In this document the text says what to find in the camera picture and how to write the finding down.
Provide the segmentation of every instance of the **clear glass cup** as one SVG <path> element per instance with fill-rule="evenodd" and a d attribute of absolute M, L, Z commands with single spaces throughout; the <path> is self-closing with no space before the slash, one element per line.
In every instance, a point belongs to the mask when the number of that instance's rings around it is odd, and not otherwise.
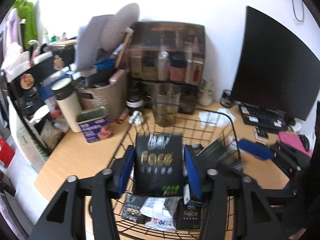
<path fill-rule="evenodd" d="M 155 85 L 152 97 L 152 110 L 157 125 L 173 126 L 179 109 L 181 89 L 170 83 Z"/>

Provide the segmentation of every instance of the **computer monitor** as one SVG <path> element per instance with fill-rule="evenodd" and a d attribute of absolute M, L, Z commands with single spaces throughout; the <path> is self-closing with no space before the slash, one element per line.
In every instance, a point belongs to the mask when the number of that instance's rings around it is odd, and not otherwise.
<path fill-rule="evenodd" d="M 231 98 L 305 120 L 320 88 L 320 62 L 290 30 L 247 6 Z"/>

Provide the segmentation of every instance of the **tin can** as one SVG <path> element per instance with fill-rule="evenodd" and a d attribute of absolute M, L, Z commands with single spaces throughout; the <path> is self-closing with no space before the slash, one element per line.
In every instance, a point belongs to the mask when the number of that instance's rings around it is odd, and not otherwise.
<path fill-rule="evenodd" d="M 88 143 L 104 140 L 113 133 L 108 121 L 108 110 L 104 106 L 82 111 L 77 116 L 77 124 Z"/>
<path fill-rule="evenodd" d="M 230 108 L 233 105 L 233 101 L 230 98 L 231 90 L 225 89 L 222 93 L 220 104 L 226 108 Z"/>

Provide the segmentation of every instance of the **white container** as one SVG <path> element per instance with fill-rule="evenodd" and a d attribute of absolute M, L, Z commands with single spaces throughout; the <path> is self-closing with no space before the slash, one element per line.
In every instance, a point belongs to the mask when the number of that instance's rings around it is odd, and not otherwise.
<path fill-rule="evenodd" d="M 48 157 L 39 145 L 33 140 L 26 127 L 21 122 L 12 102 L 9 102 L 9 125 L 12 138 L 25 157 L 37 173 L 40 172 Z"/>
<path fill-rule="evenodd" d="M 74 132 L 81 132 L 79 125 L 76 123 L 76 118 L 82 111 L 82 108 L 71 81 L 71 78 L 63 78 L 55 82 L 51 89 L 56 96 L 58 106 L 70 128 Z"/>

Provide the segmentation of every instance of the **black keyboard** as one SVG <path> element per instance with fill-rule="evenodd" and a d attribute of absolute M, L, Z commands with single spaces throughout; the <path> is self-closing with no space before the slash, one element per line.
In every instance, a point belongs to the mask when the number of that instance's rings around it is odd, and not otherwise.
<path fill-rule="evenodd" d="M 261 127 L 271 133 L 287 130 L 283 117 L 276 112 L 244 105 L 239 105 L 239 109 L 245 124 Z"/>

